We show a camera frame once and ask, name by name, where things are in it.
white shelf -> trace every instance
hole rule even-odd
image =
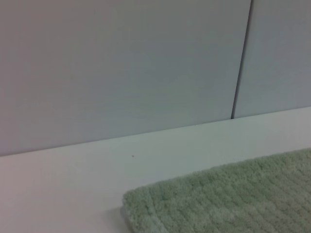
[[[311,107],[0,158],[0,232],[127,233],[125,191],[311,146]]]

green bath mat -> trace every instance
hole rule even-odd
[[[134,233],[311,233],[311,150],[137,188],[123,204]]]

vertical gap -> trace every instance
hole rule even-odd
[[[232,107],[231,119],[234,119],[235,108],[236,108],[236,106],[237,106],[237,100],[238,100],[238,94],[239,94],[239,88],[240,88],[240,82],[241,82],[241,72],[242,72],[242,69],[243,69],[244,57],[245,57],[245,50],[246,50],[246,44],[247,44],[248,34],[249,34],[249,25],[250,25],[252,13],[253,13],[253,2],[254,2],[254,0],[251,0],[250,6],[249,6],[248,20],[247,20],[247,25],[246,25],[246,31],[245,31],[243,49],[242,49],[242,56],[241,56],[239,74],[238,74],[237,87],[236,87],[236,89],[235,89],[235,95],[234,95],[234,100],[233,100],[233,107]]]

